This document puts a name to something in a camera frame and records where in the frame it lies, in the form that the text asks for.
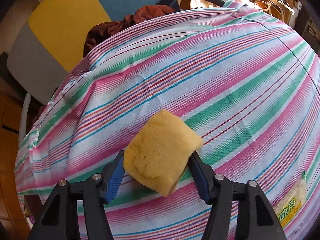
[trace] dark red fabric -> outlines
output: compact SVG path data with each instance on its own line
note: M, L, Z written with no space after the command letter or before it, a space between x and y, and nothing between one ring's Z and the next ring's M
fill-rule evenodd
M83 56L85 57L95 46L107 38L145 20L159 16L168 15L175 11L166 5L146 5L136 11L134 15L129 14L123 21L101 23L93 27L84 44Z

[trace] packaging label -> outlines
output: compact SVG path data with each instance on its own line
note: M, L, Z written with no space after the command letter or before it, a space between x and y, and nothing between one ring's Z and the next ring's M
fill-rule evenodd
M283 208L283 210L277 214L278 219L282 227L285 227L287 223L295 216L295 214L301 208L301 201L297 202L296 198L292 198L288 204Z

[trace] plastic bag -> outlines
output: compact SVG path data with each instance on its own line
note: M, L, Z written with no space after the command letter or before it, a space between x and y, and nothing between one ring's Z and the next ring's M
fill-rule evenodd
M292 186L289 192L273 207L281 226L286 227L306 202L306 173Z

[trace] striped fabric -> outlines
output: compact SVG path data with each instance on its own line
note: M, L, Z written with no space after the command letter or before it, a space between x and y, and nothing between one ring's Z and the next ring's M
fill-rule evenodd
M203 138L201 159L258 181L277 204L306 171L307 201L285 228L302 239L320 211L320 60L277 19L228 1L124 30L69 74L20 146L18 198L100 172L151 115L167 109ZM189 171L167 198L125 174L106 206L115 239L200 239L210 207ZM228 239L235 234L237 203ZM78 203L82 239L83 205Z

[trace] yellow sponge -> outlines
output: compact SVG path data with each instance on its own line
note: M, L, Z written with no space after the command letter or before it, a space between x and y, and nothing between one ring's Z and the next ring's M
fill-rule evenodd
M124 151L124 169L141 184L169 195L202 139L166 110L154 114Z

